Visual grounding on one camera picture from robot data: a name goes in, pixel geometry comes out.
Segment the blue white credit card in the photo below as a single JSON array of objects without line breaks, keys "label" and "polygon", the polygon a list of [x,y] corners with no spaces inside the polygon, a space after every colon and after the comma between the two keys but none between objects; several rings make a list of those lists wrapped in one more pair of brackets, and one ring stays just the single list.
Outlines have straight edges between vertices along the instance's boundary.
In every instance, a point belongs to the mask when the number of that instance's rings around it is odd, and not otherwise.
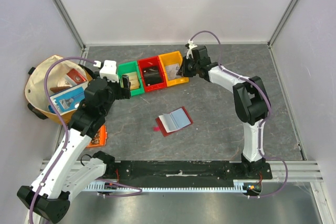
[{"label": "blue white credit card", "polygon": [[174,78],[181,78],[183,76],[183,71],[181,69],[177,70],[175,75],[174,75]]}]

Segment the red leather card holder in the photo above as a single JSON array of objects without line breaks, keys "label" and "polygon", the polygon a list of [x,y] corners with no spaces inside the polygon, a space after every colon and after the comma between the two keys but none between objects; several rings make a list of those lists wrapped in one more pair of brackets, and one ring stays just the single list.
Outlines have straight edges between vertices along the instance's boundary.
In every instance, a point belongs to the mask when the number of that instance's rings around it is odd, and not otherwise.
[{"label": "red leather card holder", "polygon": [[184,106],[170,113],[159,115],[155,121],[164,137],[193,124],[193,120]]}]

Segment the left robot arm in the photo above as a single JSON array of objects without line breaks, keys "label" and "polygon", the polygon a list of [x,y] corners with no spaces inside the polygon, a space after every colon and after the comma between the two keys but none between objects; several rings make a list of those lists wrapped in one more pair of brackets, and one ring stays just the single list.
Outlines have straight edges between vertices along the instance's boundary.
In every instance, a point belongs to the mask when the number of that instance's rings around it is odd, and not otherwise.
[{"label": "left robot arm", "polygon": [[37,214],[58,223],[67,213],[71,202],[92,181],[110,178],[116,166],[113,157],[99,154],[72,176],[69,175],[81,152],[105,124],[112,104],[131,97],[130,81],[123,75],[112,82],[106,77],[91,80],[84,90],[84,99],[65,126],[65,137],[41,174],[29,186],[21,186],[18,198],[29,210],[29,222]]}]

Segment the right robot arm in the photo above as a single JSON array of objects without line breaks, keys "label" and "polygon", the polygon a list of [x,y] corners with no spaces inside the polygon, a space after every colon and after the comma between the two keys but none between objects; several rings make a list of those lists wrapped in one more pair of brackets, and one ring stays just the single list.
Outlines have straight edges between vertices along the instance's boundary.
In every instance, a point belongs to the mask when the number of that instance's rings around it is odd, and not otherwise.
[{"label": "right robot arm", "polygon": [[235,112],[244,127],[240,172],[245,178],[254,178],[266,165],[263,133],[266,119],[271,112],[263,81],[258,76],[252,78],[242,76],[217,62],[211,62],[205,46],[197,46],[190,42],[185,47],[187,53],[177,72],[179,76],[188,78],[199,76],[233,94]]}]

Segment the beige cards in green bin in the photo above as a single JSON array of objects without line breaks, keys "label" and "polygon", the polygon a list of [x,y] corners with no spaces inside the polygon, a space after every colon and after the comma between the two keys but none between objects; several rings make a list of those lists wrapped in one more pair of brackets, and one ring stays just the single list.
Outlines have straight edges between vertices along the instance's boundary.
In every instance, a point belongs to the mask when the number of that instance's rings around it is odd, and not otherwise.
[{"label": "beige cards in green bin", "polygon": [[130,72],[127,75],[129,76],[129,80],[131,83],[130,90],[138,89],[140,87],[138,73],[135,71],[135,72]]}]

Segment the white card in yellow bin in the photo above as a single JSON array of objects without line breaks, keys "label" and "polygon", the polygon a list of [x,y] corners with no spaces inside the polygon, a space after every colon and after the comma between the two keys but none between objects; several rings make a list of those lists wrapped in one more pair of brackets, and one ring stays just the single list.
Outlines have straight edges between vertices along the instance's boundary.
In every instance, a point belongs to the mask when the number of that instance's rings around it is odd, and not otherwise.
[{"label": "white card in yellow bin", "polygon": [[174,64],[171,64],[171,65],[166,65],[165,66],[165,72],[166,72],[166,76],[167,76],[168,81],[175,80],[174,75],[175,75],[176,71],[180,69],[180,67],[181,66],[180,66],[179,63],[174,63]]}]

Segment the black card in red bin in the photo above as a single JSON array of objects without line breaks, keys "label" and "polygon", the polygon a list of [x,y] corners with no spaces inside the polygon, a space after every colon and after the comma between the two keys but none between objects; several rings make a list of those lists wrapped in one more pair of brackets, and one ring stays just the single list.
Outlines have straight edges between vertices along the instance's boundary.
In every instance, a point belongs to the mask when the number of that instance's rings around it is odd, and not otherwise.
[{"label": "black card in red bin", "polygon": [[142,70],[143,79],[146,86],[162,83],[162,77],[158,66],[147,67]]}]

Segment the yellow plastic bin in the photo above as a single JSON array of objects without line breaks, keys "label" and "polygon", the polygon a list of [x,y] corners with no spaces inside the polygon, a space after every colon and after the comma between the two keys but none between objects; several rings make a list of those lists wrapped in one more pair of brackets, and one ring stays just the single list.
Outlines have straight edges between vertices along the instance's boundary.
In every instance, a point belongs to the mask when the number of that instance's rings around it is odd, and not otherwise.
[{"label": "yellow plastic bin", "polygon": [[182,66],[182,55],[179,51],[169,52],[159,55],[160,63],[163,67],[166,84],[168,87],[189,82],[188,77],[178,76],[177,72]]}]

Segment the green plastic bin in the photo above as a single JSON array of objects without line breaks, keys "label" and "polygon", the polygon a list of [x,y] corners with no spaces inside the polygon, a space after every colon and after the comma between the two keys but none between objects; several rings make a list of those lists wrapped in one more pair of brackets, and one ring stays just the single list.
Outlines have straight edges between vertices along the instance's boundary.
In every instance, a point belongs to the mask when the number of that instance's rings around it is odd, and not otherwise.
[{"label": "green plastic bin", "polygon": [[122,82],[122,76],[126,75],[129,78],[131,96],[141,95],[144,93],[144,87],[138,63],[136,61],[130,61],[118,65],[118,76]]}]

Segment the red plastic bin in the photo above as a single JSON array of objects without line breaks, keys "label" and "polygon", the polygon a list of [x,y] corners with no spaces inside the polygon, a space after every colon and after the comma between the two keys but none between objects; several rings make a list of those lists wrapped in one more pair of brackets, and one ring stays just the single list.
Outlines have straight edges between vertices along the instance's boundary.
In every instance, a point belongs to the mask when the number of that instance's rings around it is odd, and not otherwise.
[{"label": "red plastic bin", "polygon": [[163,67],[158,56],[140,59],[137,63],[145,92],[167,87]]}]

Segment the red white box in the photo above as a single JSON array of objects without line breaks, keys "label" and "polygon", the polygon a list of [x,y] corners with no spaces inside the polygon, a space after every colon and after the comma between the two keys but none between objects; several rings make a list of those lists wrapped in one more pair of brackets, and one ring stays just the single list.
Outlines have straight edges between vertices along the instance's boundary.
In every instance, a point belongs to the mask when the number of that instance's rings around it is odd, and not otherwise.
[{"label": "red white box", "polygon": [[87,79],[76,69],[71,69],[64,75],[64,78],[71,86],[76,86],[87,81]]}]

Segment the orange picture box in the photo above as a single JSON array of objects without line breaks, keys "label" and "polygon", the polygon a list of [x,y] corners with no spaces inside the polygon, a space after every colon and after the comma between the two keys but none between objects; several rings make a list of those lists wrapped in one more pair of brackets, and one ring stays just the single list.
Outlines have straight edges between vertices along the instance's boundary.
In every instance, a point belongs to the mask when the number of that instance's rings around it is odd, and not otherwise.
[{"label": "orange picture box", "polygon": [[94,138],[90,141],[90,143],[86,146],[86,148],[105,146],[107,139],[108,139],[107,127],[103,125],[96,133]]}]

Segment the blue product box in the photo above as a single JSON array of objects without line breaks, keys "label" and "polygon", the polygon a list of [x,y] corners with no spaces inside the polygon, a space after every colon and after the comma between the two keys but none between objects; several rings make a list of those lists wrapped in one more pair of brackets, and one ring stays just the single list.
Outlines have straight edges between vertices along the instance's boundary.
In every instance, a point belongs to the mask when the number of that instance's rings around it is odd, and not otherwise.
[{"label": "blue product box", "polygon": [[64,115],[78,108],[80,102],[85,98],[85,87],[77,85],[50,97],[52,103],[60,115]]}]

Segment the canvas tote bag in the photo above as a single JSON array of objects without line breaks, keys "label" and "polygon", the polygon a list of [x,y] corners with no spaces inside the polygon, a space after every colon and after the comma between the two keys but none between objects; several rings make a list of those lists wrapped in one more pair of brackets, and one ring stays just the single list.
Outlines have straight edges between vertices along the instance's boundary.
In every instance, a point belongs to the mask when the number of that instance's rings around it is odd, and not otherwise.
[{"label": "canvas tote bag", "polygon": [[53,108],[51,108],[49,100],[45,94],[45,90],[48,91],[50,96],[72,88],[64,78],[64,75],[71,69],[76,69],[80,72],[87,81],[93,79],[93,72],[83,65],[76,64],[72,61],[66,60],[58,63],[48,75],[47,87],[44,87],[44,80],[47,70],[51,67],[53,63],[61,60],[63,57],[58,55],[53,55],[37,67],[31,68],[29,71],[29,78],[25,86],[25,97],[28,102],[28,109],[34,113],[38,118],[45,120],[50,119],[57,124],[61,124],[59,117],[54,113]]}]

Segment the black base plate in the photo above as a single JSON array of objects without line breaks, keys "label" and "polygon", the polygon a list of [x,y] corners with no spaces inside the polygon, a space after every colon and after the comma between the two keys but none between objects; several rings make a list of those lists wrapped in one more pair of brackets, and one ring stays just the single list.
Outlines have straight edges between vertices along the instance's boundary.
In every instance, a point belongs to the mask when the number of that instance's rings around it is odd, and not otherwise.
[{"label": "black base plate", "polygon": [[224,179],[272,179],[270,164],[249,168],[242,162],[230,161],[115,161],[108,165],[106,178],[135,179],[146,176],[222,177]]}]

